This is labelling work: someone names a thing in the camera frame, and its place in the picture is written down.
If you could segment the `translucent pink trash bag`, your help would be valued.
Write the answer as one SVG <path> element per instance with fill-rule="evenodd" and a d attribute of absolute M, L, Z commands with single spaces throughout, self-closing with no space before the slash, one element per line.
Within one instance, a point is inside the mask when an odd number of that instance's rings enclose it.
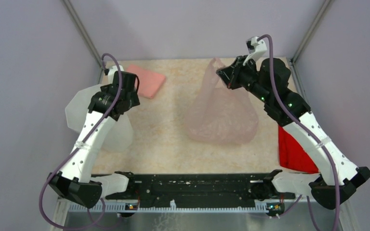
<path fill-rule="evenodd" d="M 198 95 L 185 114 L 185 131 L 196 141 L 245 144 L 257 133 L 259 117 L 243 88 L 228 89 L 216 71 L 225 65 L 210 60 Z"/>

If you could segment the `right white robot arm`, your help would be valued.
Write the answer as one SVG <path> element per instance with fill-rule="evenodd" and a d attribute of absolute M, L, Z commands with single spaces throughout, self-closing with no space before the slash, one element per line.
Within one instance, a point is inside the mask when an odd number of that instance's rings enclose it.
<path fill-rule="evenodd" d="M 244 88 L 264 103 L 267 115 L 304 149 L 318 168 L 317 174 L 274 170 L 261 183 L 258 200 L 277 198 L 281 193 L 312 196 L 321 206 L 333 210 L 348 200 L 370 178 L 368 167 L 350 161 L 317 122 L 310 106 L 289 89 L 291 71 L 279 59 L 267 58 L 257 67 L 238 56 L 217 75 L 231 90 Z"/>

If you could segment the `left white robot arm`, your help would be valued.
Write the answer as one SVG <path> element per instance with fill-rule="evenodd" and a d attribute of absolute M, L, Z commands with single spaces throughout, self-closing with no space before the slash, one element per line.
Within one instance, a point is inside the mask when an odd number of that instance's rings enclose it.
<path fill-rule="evenodd" d="M 138 88 L 136 74 L 115 72 L 113 83 L 101 86 L 91 97 L 71 158 L 49 181 L 59 196 L 86 208 L 93 208 L 101 199 L 115 193 L 124 199 L 133 197 L 135 186 L 129 182 L 129 173 L 93 177 L 92 169 L 107 134 L 120 116 L 139 106 Z"/>

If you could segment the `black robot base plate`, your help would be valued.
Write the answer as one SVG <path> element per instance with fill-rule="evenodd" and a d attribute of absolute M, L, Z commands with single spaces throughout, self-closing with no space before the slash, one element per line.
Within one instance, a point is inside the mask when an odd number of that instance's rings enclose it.
<path fill-rule="evenodd" d="M 151 191 L 152 196 L 179 194 L 216 195 L 237 190 L 243 199 L 264 200 L 282 193 L 276 192 L 263 182 L 265 173 L 232 174 L 133 174 L 128 173 L 129 183 L 126 191 L 115 195 L 118 199 L 133 199 L 134 192 Z"/>

